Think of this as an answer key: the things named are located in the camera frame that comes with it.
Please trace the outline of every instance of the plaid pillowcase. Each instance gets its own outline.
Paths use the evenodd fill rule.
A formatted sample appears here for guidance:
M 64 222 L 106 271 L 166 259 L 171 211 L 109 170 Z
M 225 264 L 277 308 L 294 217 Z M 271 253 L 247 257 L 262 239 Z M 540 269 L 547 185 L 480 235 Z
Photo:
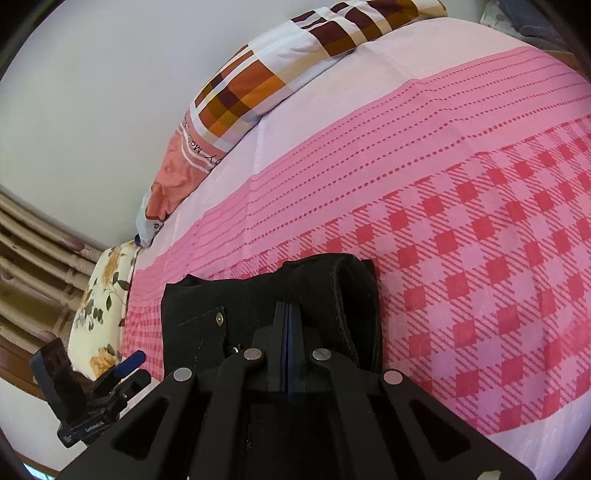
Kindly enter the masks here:
M 444 17 L 439 0 L 347 0 L 306 12 L 242 47 L 210 80 L 173 135 L 137 217 L 143 246 L 263 115 L 367 41 L 420 16 Z

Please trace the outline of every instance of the bed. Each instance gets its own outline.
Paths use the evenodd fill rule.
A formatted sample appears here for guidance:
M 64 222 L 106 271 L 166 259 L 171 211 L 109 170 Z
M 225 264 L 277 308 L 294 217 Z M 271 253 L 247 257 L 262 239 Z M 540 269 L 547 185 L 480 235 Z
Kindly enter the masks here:
M 140 251 L 122 353 L 163 378 L 160 301 L 187 274 L 373 260 L 384 367 L 540 480 L 591 424 L 591 86 L 450 18 L 361 45 L 240 141 Z

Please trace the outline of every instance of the blue fabric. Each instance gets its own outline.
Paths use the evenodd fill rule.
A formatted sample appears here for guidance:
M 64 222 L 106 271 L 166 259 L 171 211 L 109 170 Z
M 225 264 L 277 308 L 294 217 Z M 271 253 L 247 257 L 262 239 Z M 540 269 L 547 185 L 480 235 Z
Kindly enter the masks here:
M 568 49 L 566 42 L 552 24 L 527 0 L 497 0 L 497 4 L 524 37 L 543 38 Z

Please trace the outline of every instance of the pillow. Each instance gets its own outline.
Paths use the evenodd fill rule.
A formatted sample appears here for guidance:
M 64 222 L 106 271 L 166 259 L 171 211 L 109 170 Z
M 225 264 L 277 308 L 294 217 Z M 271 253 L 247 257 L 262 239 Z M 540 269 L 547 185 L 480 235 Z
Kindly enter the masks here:
M 68 356 L 91 380 L 121 361 L 121 327 L 139 248 L 133 242 L 100 256 L 72 324 Z
M 439 0 L 347 0 L 322 7 L 242 47 L 191 103 L 136 218 L 147 247 L 170 215 L 263 115 L 357 46 L 421 16 Z

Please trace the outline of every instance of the white wall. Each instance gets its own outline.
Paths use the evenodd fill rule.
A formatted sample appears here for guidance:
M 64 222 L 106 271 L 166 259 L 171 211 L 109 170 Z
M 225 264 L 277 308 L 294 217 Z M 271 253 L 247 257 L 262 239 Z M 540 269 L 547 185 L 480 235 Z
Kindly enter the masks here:
M 0 427 L 18 453 L 62 470 L 85 446 L 78 443 L 69 449 L 64 447 L 56 435 L 59 424 L 47 402 L 0 378 Z
M 0 185 L 106 246 L 189 102 L 260 33 L 325 0 L 65 0 L 0 81 Z

